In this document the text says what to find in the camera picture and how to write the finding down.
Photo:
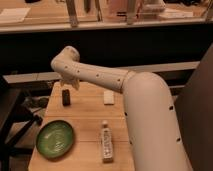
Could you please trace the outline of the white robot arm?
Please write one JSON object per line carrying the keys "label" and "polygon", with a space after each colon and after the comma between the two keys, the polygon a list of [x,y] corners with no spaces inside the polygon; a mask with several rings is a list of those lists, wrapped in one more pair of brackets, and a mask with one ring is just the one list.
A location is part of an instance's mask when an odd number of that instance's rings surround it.
{"label": "white robot arm", "polygon": [[193,171],[171,91],[162,77],[84,64],[72,46],[52,59],[51,68],[74,88],[83,80],[123,95],[135,171]]}

